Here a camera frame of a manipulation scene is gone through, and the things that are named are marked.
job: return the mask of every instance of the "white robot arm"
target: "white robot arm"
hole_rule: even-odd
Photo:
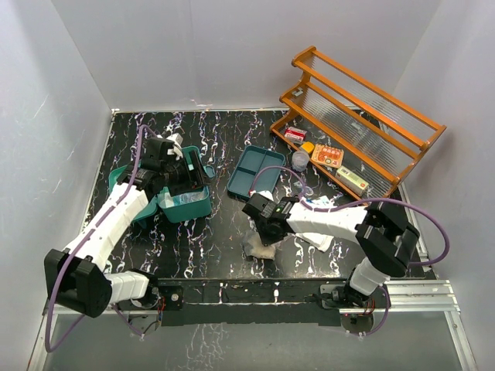
[[[334,296],[344,305],[362,306],[385,281],[403,277],[419,238],[400,207],[390,203],[318,213],[307,209],[298,197],[284,197],[275,203],[255,193],[243,212],[254,220],[265,246],[289,233],[320,233],[358,243],[366,257]]]
[[[181,143],[178,134],[150,138],[139,169],[133,165],[125,169],[84,231],[62,251],[53,249],[46,255],[46,287],[49,296],[57,291],[57,304],[94,318],[119,301],[152,300],[156,279],[151,274],[137,270],[104,274],[104,269],[132,220],[165,186],[176,196],[207,184],[209,178],[197,153],[185,158]]]

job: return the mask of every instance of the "orange wooden shelf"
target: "orange wooden shelf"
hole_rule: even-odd
[[[446,126],[439,125],[392,97],[346,67],[310,46],[295,56],[292,65],[302,71],[299,82],[280,96],[288,112],[271,131],[294,149],[281,130],[301,116],[331,137],[332,145],[353,157],[354,168],[370,183],[369,197],[389,197],[439,138]],[[378,126],[349,108],[358,107],[377,120]],[[356,199],[331,170],[315,167]]]

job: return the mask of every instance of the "black marble table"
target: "black marble table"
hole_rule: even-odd
[[[212,165],[216,177],[210,186],[211,215],[185,223],[170,223],[159,211],[148,218],[147,226],[134,223],[115,247],[107,272],[138,268],[160,278],[346,278],[364,253],[346,240],[334,239],[322,253],[304,240],[290,237],[278,249],[275,260],[247,259],[241,247],[244,232],[250,228],[241,212],[244,203],[227,194],[227,182],[242,151],[257,145],[285,155],[290,164],[291,150],[269,133],[271,123],[282,111],[209,111],[116,114],[99,171],[88,218],[103,205],[108,196],[111,170],[127,165],[136,153],[136,135],[140,124],[147,124],[164,137],[172,133],[183,136],[183,147],[200,149],[204,165]],[[309,133],[313,142],[329,142],[315,130]],[[311,165],[302,173],[314,192],[313,198],[327,195],[335,205],[353,199],[320,175]],[[297,179],[281,173],[275,199],[299,192]],[[409,277],[424,277],[421,268]]]

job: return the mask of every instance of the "black mount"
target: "black mount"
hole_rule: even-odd
[[[210,182],[197,152],[189,152],[180,160],[173,152],[174,141],[163,138],[149,138],[146,141],[146,153],[142,156],[134,185],[144,190],[148,200],[160,193],[163,187],[169,188],[171,196],[192,192]],[[118,184],[131,181],[133,164],[128,165]]]
[[[404,277],[419,239],[397,205],[371,203],[364,221],[356,226],[356,238],[371,264],[391,277]]]
[[[261,242],[267,246],[282,241],[288,233],[294,233],[287,223],[290,211],[298,197],[282,197],[279,203],[255,193],[242,209],[254,220]]]

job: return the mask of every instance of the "purple cable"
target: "purple cable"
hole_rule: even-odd
[[[136,152],[136,158],[135,158],[135,163],[134,163],[134,168],[132,169],[132,174],[131,174],[131,179],[129,180],[129,184],[127,188],[125,189],[124,193],[122,196],[117,200],[117,205],[122,202],[122,200],[129,194],[131,191],[132,183],[134,182],[134,179],[136,177],[136,174],[138,172],[138,167],[139,167],[139,159],[141,158],[141,147],[142,147],[142,137],[143,137],[143,131],[147,130],[149,133],[151,133],[153,136],[156,136],[157,134],[148,126],[148,125],[141,125],[139,127],[138,131],[138,144],[137,144],[137,152]],[[111,211],[114,208],[111,207],[97,222],[96,225],[99,226],[106,218],[108,215],[110,215]],[[48,312],[46,313],[46,328],[45,328],[45,349],[48,353],[51,353],[55,351],[60,344],[65,340],[65,338],[70,334],[70,332],[76,327],[76,325],[81,321],[81,319],[84,318],[84,315],[80,315],[76,321],[72,323],[72,325],[69,326],[67,331],[60,337],[60,339],[56,342],[54,346],[51,346],[50,344],[50,337],[51,337],[51,328],[52,328],[52,319],[53,319],[53,309],[55,308],[55,300],[56,296],[59,292],[60,289],[60,284],[62,283],[63,276],[67,271],[67,268],[70,265],[70,262],[74,259],[76,254],[79,252],[79,250],[84,246],[84,244],[91,238],[91,235],[95,232],[95,229],[89,230],[87,233],[86,231],[83,231],[83,233],[86,233],[84,238],[78,243],[78,245],[74,248],[74,250],[70,253],[69,257],[65,260],[65,263],[63,264],[62,268],[60,268],[59,274],[56,276],[55,284],[53,285],[53,290],[52,294],[50,295],[49,298],[49,304],[48,304]],[[131,328],[132,331],[135,331],[134,326],[132,326],[130,323],[128,323],[127,319],[125,319],[124,315],[120,313],[120,311],[116,308],[114,310],[125,320],[125,322],[128,324],[128,326]]]
[[[305,208],[310,209],[312,211],[316,211],[318,213],[328,213],[328,212],[339,211],[342,209],[346,209],[347,207],[362,205],[364,203],[393,203],[395,205],[407,207],[408,209],[414,210],[415,212],[420,213],[423,216],[425,216],[426,218],[430,219],[431,222],[433,224],[435,224],[435,226],[439,229],[440,233],[442,234],[443,240],[445,241],[445,247],[443,249],[443,252],[438,257],[436,257],[435,259],[431,259],[431,260],[427,260],[427,261],[413,261],[413,262],[409,263],[409,265],[413,265],[416,267],[424,267],[426,265],[433,265],[433,264],[438,263],[439,261],[443,260],[450,251],[450,239],[449,239],[449,236],[447,235],[447,231],[442,226],[442,224],[440,224],[440,222],[433,215],[431,215],[427,211],[421,209],[420,207],[411,205],[410,203],[405,203],[404,201],[400,201],[398,199],[385,199],[385,198],[379,197],[379,198],[373,198],[373,199],[359,199],[357,201],[353,201],[351,203],[347,203],[345,205],[341,205],[341,206],[337,206],[337,207],[333,207],[333,208],[330,208],[330,207],[312,207],[303,198],[304,191],[306,190],[306,183],[302,180],[302,178],[296,172],[291,170],[290,168],[286,168],[284,166],[277,166],[277,165],[267,166],[266,168],[263,168],[254,178],[253,185],[251,186],[251,190],[254,189],[254,185],[258,181],[258,178],[260,177],[260,175],[265,170],[268,170],[270,168],[279,168],[281,170],[285,170],[285,171],[293,174],[301,182],[302,191],[299,193],[299,199],[301,200],[301,204],[304,205]]]
[[[383,287],[378,286],[378,288],[379,288],[380,290],[382,290],[382,291],[383,291],[383,293],[384,293],[384,295],[385,295],[385,299],[387,299],[387,300],[386,300],[387,302],[385,303],[385,313],[384,313],[384,317],[381,319],[381,321],[380,321],[380,323],[378,324],[378,326],[377,326],[377,327],[373,328],[370,332],[365,332],[365,333],[364,333],[364,334],[365,334],[365,336],[369,336],[369,335],[371,335],[371,334],[374,334],[376,331],[378,331],[378,330],[381,328],[381,326],[383,326],[383,325],[384,325],[385,321],[387,321],[387,317],[388,317],[388,307],[390,307],[390,305],[391,305],[391,303],[390,303],[390,295],[388,294],[387,290],[385,290]]]
[[[133,325],[131,325],[131,323],[127,320],[127,318],[124,316],[124,314],[118,310],[117,308],[117,305],[112,305],[111,306],[112,309],[118,314],[118,316],[120,318],[122,318],[122,321],[124,321],[125,323],[127,323],[127,326],[129,326],[129,328],[136,334],[136,335],[139,335],[139,336],[143,336],[144,333],[139,331],[136,327],[134,327]]]

